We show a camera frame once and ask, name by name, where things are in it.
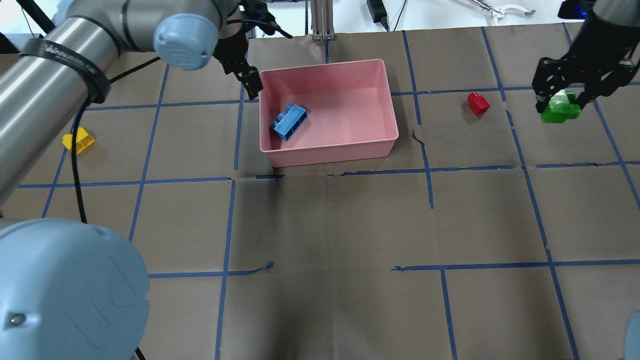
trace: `metal tongs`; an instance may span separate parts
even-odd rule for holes
[[[523,8],[522,6],[513,5],[513,4],[502,5],[502,6],[498,6],[497,8],[494,8],[493,5],[491,5],[490,3],[487,3],[484,0],[469,0],[469,1],[471,3],[478,5],[480,8],[482,8],[482,10],[487,10],[491,12],[491,15],[493,15],[493,23],[495,25],[498,24],[498,20],[504,19],[505,15],[507,15],[507,10],[509,9],[520,10],[521,12],[524,12],[525,16],[531,16],[536,13],[536,10],[529,11]]]

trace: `table surface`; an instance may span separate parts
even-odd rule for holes
[[[114,84],[84,116],[79,172],[89,221],[147,264],[147,358],[621,358],[640,308],[640,86],[563,125],[530,89],[578,26],[251,41],[261,70],[383,59],[400,137],[382,159],[271,168],[257,100],[213,61]],[[7,217],[78,218],[61,137]]]

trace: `black strap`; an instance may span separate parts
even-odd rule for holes
[[[74,69],[89,88],[91,102],[102,104],[111,88],[109,79],[98,66],[77,52],[53,41],[43,38],[29,39],[20,55],[53,60]]]
[[[129,32],[129,5],[131,0],[126,0],[122,5],[122,11],[120,12],[120,18],[122,19],[122,29],[124,30],[124,37],[127,38],[129,45],[138,53],[142,53],[142,50],[136,45]]]

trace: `blue lego brick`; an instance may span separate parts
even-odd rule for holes
[[[285,112],[278,115],[278,121],[274,121],[270,128],[281,139],[289,141],[306,119],[307,111],[302,106],[287,105]]]

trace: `plastic container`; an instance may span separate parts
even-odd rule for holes
[[[260,73],[260,150],[274,167],[384,158],[398,138],[380,59]],[[308,119],[288,142],[269,129],[288,104]]]

